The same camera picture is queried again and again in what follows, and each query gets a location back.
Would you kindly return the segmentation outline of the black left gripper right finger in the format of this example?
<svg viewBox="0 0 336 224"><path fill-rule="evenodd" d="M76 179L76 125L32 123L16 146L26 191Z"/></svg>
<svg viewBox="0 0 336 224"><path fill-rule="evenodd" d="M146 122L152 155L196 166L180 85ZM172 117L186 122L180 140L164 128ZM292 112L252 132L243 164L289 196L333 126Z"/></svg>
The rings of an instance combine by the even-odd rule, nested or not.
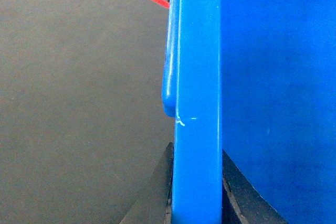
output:
<svg viewBox="0 0 336 224"><path fill-rule="evenodd" d="M222 158L222 223L287 223L225 152Z"/></svg>

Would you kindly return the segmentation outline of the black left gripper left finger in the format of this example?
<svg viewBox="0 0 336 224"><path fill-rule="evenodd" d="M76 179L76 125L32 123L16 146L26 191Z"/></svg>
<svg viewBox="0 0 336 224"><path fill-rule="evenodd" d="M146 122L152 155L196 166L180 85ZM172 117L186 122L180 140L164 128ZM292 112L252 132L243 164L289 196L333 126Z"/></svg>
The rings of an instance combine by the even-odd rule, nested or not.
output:
<svg viewBox="0 0 336 224"><path fill-rule="evenodd" d="M171 223L174 146L170 142L121 223Z"/></svg>

